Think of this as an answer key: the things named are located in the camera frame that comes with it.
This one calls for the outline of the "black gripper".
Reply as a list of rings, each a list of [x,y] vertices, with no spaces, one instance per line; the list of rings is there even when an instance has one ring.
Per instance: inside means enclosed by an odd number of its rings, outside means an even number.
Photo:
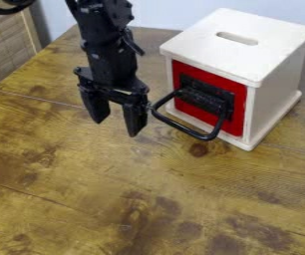
[[[88,67],[74,69],[84,106],[100,124],[110,114],[109,102],[122,105],[128,134],[134,137],[148,124],[149,87],[137,78],[137,55],[144,50],[132,33],[81,34]]]

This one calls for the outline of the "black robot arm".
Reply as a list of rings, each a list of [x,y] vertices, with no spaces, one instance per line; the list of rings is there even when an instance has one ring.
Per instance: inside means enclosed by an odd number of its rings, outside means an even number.
[[[65,0],[77,21],[88,67],[74,69],[84,106],[100,124],[110,114],[109,102],[122,106],[126,130],[134,137],[148,123],[149,87],[138,79],[137,56],[145,54],[128,24],[129,0]]]

